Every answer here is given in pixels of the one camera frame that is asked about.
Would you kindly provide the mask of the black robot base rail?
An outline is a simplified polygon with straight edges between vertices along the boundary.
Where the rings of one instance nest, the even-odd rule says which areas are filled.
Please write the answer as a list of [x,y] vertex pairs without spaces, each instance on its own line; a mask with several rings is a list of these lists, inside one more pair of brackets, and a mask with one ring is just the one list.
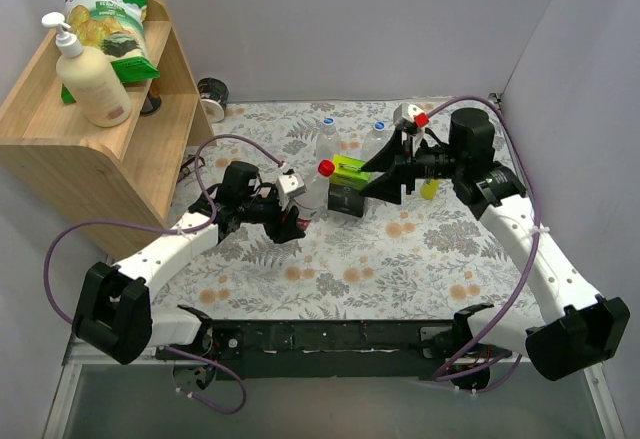
[[429,380],[467,338],[453,320],[216,320],[196,349],[243,379]]

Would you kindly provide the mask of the red bottle cap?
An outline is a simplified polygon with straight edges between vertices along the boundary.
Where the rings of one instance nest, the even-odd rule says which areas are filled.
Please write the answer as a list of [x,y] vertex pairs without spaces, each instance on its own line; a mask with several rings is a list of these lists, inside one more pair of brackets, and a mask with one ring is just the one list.
[[318,164],[317,171],[323,177],[330,177],[335,171],[335,165],[330,160],[322,160]]

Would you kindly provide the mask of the red label water bottle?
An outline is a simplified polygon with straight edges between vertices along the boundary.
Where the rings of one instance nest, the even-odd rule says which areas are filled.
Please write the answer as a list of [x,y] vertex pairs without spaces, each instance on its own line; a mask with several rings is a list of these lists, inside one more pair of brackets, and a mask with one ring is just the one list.
[[304,232],[328,197],[331,176],[321,176],[317,168],[304,179],[306,192],[293,200],[293,205],[299,210],[298,224]]

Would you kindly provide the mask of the clear plastic bottle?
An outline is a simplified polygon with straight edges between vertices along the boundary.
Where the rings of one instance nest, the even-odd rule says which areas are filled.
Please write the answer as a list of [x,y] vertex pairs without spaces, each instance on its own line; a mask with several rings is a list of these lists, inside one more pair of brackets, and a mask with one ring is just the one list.
[[366,134],[362,144],[360,159],[364,162],[372,159],[386,145],[390,138],[387,126],[382,131],[376,131],[373,125],[371,130]]
[[315,158],[317,162],[322,160],[332,161],[341,152],[341,137],[334,125],[325,126],[323,120],[320,125],[320,132],[316,140]]

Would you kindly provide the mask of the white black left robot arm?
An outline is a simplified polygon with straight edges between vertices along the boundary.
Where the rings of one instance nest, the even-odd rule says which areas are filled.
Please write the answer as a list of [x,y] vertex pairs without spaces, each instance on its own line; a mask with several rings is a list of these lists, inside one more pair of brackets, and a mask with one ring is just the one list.
[[208,187],[170,234],[113,265],[89,269],[72,321],[74,335],[123,365],[148,347],[171,346],[193,359],[210,354],[212,319],[189,306],[156,307],[155,297],[194,258],[243,224],[262,225],[277,244],[302,238],[291,201],[304,190],[293,170],[264,183],[256,166],[232,162],[222,182]]

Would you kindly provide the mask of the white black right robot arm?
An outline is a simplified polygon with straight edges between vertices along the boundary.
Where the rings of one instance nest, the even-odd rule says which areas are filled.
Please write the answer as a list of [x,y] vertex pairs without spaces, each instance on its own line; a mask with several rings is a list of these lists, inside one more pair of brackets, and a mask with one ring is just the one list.
[[611,359],[630,319],[619,298],[605,298],[573,266],[537,216],[519,177],[496,161],[495,128],[478,108],[450,115],[447,141],[428,142],[428,114],[414,104],[394,112],[394,131],[363,169],[377,173],[362,195],[399,204],[419,179],[448,179],[456,197],[498,240],[521,273],[501,309],[467,307],[453,319],[446,366],[486,346],[528,358],[556,381]]

